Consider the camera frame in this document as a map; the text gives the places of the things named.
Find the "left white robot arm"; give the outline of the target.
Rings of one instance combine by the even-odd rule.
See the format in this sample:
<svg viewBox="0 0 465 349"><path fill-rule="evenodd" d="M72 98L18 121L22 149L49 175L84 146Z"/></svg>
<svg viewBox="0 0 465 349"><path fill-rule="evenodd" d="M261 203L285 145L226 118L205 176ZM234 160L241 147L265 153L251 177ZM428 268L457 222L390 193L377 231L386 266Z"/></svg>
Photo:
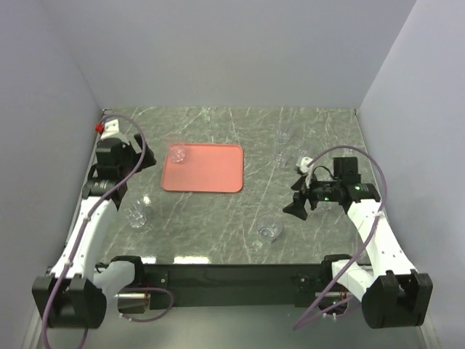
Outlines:
<svg viewBox="0 0 465 349"><path fill-rule="evenodd" d="M97 253L120 209L127 181L156 164L144 136L135 134L134 139L140 152L118 135L102 136L97 142L97 161L82 188L73 232L49 274L33 282L33 298L44 329L96 329L103 322L108 301L120 290L138 292L145 286L146 274L138 256L115 257L101 276L94 276Z"/></svg>

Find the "clear round glass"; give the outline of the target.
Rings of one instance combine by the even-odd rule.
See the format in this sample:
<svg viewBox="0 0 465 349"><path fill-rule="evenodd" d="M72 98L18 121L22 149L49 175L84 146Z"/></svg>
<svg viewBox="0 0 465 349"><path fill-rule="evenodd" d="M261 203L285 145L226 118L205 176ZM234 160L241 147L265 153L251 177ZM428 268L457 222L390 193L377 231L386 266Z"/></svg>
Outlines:
<svg viewBox="0 0 465 349"><path fill-rule="evenodd" d="M283 221L276 214L263 214L256 220L256 230L262 243L273 243L283 231Z"/></svg>

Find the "clear faceted glass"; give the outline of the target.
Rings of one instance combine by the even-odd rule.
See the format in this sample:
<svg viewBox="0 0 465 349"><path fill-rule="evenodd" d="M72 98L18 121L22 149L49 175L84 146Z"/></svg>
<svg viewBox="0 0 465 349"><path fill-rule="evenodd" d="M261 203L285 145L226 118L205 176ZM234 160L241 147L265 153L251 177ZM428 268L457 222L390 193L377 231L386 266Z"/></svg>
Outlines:
<svg viewBox="0 0 465 349"><path fill-rule="evenodd" d="M145 202L142 199L132 202L125 208L124 216L132 228L141 228L147 222Z"/></svg>
<svg viewBox="0 0 465 349"><path fill-rule="evenodd" d="M167 159L173 163L182 163L187 155L186 145L178 140L169 141L167 147Z"/></svg>

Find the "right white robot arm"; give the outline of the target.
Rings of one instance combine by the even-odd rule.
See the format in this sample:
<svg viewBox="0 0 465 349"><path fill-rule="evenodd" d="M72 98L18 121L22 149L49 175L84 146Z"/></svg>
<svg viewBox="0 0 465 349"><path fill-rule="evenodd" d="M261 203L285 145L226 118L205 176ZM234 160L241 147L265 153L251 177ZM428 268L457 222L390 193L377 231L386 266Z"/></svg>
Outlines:
<svg viewBox="0 0 465 349"><path fill-rule="evenodd" d="M356 257L325 258L320 282L327 290L343 286L361 303L363 317L372 329L421 326L432 295L432 280L419 273L406 257L385 217L376 187L364 183L355 157L333 160L329 181L315 175L310 157L296 162L300 178L292 185L293 201L283 209L307 219L306 204L316 209L320 202L337 203L355 226L371 271L361 268Z"/></svg>

